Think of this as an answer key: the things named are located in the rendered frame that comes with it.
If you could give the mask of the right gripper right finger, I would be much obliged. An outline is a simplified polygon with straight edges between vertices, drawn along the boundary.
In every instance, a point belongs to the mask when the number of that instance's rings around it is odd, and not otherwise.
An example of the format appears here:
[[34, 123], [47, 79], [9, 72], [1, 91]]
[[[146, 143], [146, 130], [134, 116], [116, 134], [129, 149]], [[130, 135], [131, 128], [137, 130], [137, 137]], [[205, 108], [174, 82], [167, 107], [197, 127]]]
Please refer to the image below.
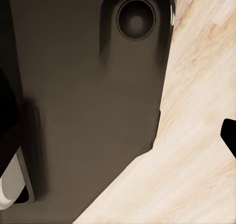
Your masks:
[[220, 135], [236, 158], [236, 120], [225, 119]]

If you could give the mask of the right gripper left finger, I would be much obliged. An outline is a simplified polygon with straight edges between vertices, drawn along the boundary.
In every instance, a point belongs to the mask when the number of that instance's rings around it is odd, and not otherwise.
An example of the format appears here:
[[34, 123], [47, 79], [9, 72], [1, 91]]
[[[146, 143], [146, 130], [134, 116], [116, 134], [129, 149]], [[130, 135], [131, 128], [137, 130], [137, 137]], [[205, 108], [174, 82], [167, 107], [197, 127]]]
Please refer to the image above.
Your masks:
[[2, 177], [25, 137], [25, 127], [21, 119], [0, 124], [0, 177]]

